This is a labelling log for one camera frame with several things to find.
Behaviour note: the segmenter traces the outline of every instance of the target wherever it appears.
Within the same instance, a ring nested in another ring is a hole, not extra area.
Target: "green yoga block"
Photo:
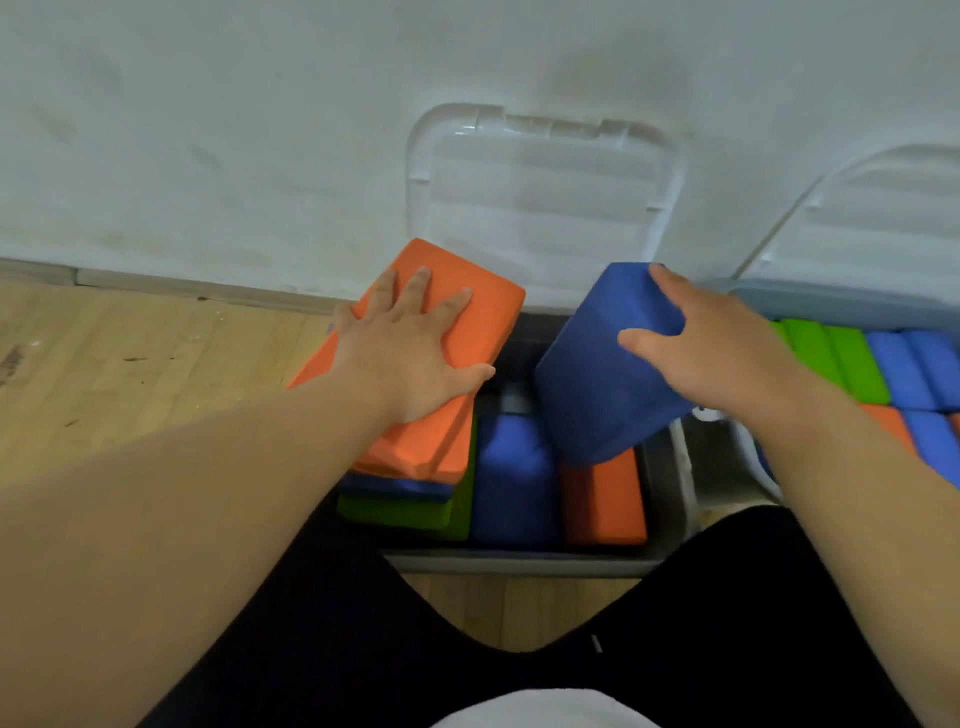
[[[824,327],[853,398],[864,404],[889,404],[890,390],[859,328]]]
[[[337,513],[347,521],[408,528],[441,541],[466,541],[473,510],[473,471],[476,463],[476,420],[470,433],[470,459],[453,497],[446,503],[389,497],[346,496],[337,498]]]
[[[790,348],[798,359],[824,379],[850,391],[824,327],[815,321],[803,319],[783,319],[780,323],[783,324],[790,340]]]
[[[470,459],[467,471],[463,478],[453,488],[453,510],[450,513],[450,523],[446,528],[424,534],[438,541],[466,541],[470,535],[470,515],[473,512],[473,472],[477,459],[477,422],[473,420],[473,431],[470,435]]]
[[[780,335],[780,338],[783,339],[783,343],[787,346],[790,346],[790,337],[786,335],[786,328],[783,327],[783,324],[781,324],[779,321],[771,321],[770,326],[772,326],[774,331]]]
[[[337,513],[347,521],[436,531],[450,523],[453,498],[446,503],[388,497],[345,496],[337,498]]]

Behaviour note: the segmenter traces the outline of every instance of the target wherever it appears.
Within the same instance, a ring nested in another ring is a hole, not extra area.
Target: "forearm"
[[[747,423],[867,640],[927,725],[960,721],[960,494],[840,390]]]
[[[6,490],[5,718],[136,722],[391,416],[369,383],[337,370]]]

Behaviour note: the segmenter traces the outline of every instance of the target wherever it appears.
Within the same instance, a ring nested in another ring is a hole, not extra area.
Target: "right hand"
[[[650,275],[686,317],[677,336],[645,328],[620,331],[621,347],[660,370],[677,392],[749,422],[778,407],[812,375],[770,326],[733,296],[697,288],[661,265]]]

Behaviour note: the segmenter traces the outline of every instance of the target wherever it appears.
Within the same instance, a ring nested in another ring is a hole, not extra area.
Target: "orange yoga block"
[[[446,485],[456,485],[464,479],[464,473],[467,471],[467,463],[470,459],[470,437],[473,424],[473,402],[467,404],[467,418],[464,420],[466,426],[461,425],[457,430],[450,449],[444,453],[440,459],[437,470],[428,478],[434,483],[444,483]],[[358,473],[369,475],[379,475],[380,477],[390,477],[403,479],[406,474],[394,470],[389,465],[377,460],[369,453],[365,453],[353,464],[353,469]]]
[[[454,255],[443,248],[414,238],[400,251],[391,267],[396,270],[396,291],[406,285],[421,266],[430,268],[432,276],[423,298],[423,310],[429,311],[437,303],[469,287],[473,290],[470,304],[446,333],[443,340],[444,356],[454,367],[465,367],[478,362],[493,364],[507,336],[516,322],[526,292],[515,283],[497,276],[478,265]],[[371,291],[353,307],[353,315],[360,317],[367,310]],[[337,334],[331,333],[317,352],[310,357],[288,388],[303,384],[308,379],[325,374],[333,364],[337,351]],[[436,412],[407,425],[394,425],[373,443],[367,455],[396,473],[416,480],[432,480],[444,454],[453,441],[465,430],[469,436],[471,397],[462,396],[449,401]],[[461,475],[463,466],[450,467]]]
[[[908,450],[915,455],[917,454],[913,438],[910,436],[910,430],[907,429],[906,422],[903,421],[903,415],[898,409],[884,407],[880,404],[861,404],[860,407],[873,417],[883,429],[900,440]]]
[[[640,478],[632,449],[599,465],[561,466],[560,483],[568,543],[589,546],[646,542]]]

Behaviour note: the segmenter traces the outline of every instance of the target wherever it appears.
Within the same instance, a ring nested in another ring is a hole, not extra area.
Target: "white shirt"
[[[434,728],[658,728],[597,691],[519,691],[447,716]]]

